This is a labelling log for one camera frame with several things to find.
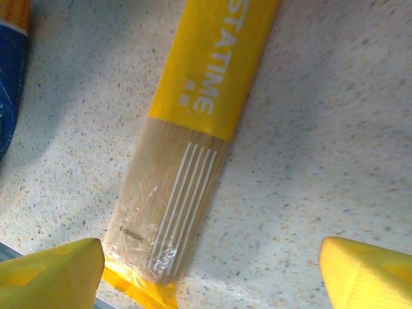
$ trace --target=yellow plastic object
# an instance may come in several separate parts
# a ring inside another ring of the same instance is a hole
[[[334,309],[412,308],[410,255],[327,237],[319,267]]]
[[[149,116],[230,142],[280,0],[188,0]]]
[[[0,19],[27,34],[30,0],[1,0]]]
[[[86,238],[0,263],[1,309],[91,309],[104,269],[99,239]]]

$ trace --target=plastic packaging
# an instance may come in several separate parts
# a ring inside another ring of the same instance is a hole
[[[144,308],[177,308],[278,2],[186,3],[103,242],[103,278]]]
[[[0,160],[17,123],[29,16],[30,0],[0,1]]]

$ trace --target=granite countertop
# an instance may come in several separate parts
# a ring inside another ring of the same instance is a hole
[[[32,1],[2,241],[104,237],[184,2]],[[180,308],[331,308],[325,236],[412,254],[411,28],[408,0],[282,2]]]

